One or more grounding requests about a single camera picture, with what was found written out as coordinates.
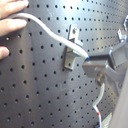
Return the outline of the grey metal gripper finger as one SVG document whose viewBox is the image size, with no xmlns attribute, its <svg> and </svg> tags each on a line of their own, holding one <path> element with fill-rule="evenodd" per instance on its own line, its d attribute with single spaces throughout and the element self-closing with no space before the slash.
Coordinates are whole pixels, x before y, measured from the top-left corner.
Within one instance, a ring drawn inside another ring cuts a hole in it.
<svg viewBox="0 0 128 128">
<path fill-rule="evenodd" d="M 119 43 L 114 47 L 90 53 L 82 68 L 89 78 L 94 78 L 95 83 L 101 86 L 105 78 L 113 82 L 122 83 L 125 69 L 128 67 L 128 43 Z"/>
</svg>

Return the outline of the bare human hand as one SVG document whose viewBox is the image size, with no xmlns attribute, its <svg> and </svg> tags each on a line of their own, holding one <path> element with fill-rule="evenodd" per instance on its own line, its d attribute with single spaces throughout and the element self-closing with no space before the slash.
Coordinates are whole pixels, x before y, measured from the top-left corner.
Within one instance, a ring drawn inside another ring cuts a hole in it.
<svg viewBox="0 0 128 128">
<path fill-rule="evenodd" d="M 8 16 L 21 11 L 28 4 L 28 0 L 0 0 L 0 37 L 27 25 L 25 20 L 9 19 Z"/>
</svg>

